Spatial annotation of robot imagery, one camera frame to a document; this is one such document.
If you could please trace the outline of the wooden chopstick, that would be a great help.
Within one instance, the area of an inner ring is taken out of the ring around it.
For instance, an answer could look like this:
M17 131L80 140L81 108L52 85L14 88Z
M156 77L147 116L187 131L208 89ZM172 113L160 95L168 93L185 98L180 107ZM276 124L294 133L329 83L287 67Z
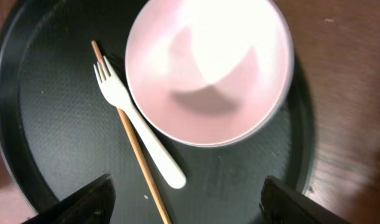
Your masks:
M108 67L105 65L104 57L98 47L97 42L95 40L92 40L91 45L98 61L97 65L93 65L93 68L96 73L96 78L100 90L104 98L110 104L114 105L117 108L119 117L126 130L127 136L134 150L136 159L140 165L141 171L147 182L148 188L151 192L151 195L154 199L154 202L156 204L156 207L159 211L163 223L171 224L172 222L170 220L169 214L165 208L158 188L154 182L153 176L150 172L147 161L139 145L139 141L137 140L131 121L126 114L128 107L132 110L134 109L129 93L127 92L127 89L120 80L120 78L117 76L116 72L113 69L111 71L108 70Z

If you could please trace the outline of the white plastic fork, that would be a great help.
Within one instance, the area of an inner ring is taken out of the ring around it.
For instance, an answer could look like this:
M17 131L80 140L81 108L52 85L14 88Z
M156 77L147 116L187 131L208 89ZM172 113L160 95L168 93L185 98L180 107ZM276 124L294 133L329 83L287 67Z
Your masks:
M186 176L133 105L127 88L109 60L104 56L93 68L104 98L125 112L165 181L173 189L183 188Z

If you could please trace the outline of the pink bowl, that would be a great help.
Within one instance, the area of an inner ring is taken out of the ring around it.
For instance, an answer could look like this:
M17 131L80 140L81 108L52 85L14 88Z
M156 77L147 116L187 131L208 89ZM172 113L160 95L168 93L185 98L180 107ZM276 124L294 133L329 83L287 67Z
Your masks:
M126 78L162 134L218 147L260 130L294 76L288 25L272 1L147 1L127 38Z

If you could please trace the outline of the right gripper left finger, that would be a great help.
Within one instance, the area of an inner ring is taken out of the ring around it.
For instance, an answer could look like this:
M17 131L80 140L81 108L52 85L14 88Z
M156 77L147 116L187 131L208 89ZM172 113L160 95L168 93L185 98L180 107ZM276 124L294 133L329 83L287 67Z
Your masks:
M47 211L22 224L109 224L116 192L109 174L103 174Z

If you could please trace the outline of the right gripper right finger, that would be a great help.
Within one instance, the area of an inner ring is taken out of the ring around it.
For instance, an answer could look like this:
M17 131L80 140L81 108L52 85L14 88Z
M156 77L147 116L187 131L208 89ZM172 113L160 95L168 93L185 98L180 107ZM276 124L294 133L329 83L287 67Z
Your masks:
M272 175L264 181L259 207L268 224L349 224Z

